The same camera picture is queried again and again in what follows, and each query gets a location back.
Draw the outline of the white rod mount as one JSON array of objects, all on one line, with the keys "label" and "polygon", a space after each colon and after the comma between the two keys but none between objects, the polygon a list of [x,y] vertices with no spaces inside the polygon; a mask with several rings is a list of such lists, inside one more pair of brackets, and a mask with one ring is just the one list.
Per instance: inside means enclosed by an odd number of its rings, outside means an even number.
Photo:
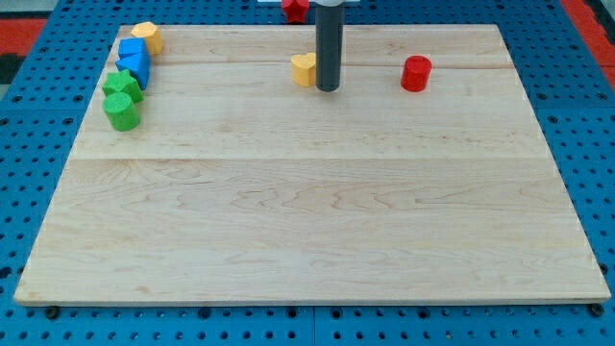
[{"label": "white rod mount", "polygon": [[[257,0],[261,6],[280,7],[283,0]],[[345,6],[357,6],[359,0],[307,0],[311,5],[337,6],[344,4]]]}]

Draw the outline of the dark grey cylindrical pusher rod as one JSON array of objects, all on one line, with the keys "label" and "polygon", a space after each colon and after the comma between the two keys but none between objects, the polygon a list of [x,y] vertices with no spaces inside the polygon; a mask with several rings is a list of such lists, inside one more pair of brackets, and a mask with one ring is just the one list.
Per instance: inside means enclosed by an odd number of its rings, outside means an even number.
[{"label": "dark grey cylindrical pusher rod", "polygon": [[316,86],[321,91],[333,92],[340,86],[344,17],[343,3],[316,5]]}]

